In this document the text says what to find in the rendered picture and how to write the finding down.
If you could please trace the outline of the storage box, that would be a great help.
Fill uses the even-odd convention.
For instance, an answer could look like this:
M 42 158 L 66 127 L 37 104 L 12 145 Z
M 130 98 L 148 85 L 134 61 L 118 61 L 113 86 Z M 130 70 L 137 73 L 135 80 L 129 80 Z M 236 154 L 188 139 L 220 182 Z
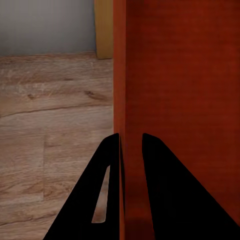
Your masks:
M 143 133 L 240 227 L 240 0 L 113 0 L 119 240 L 155 240 Z

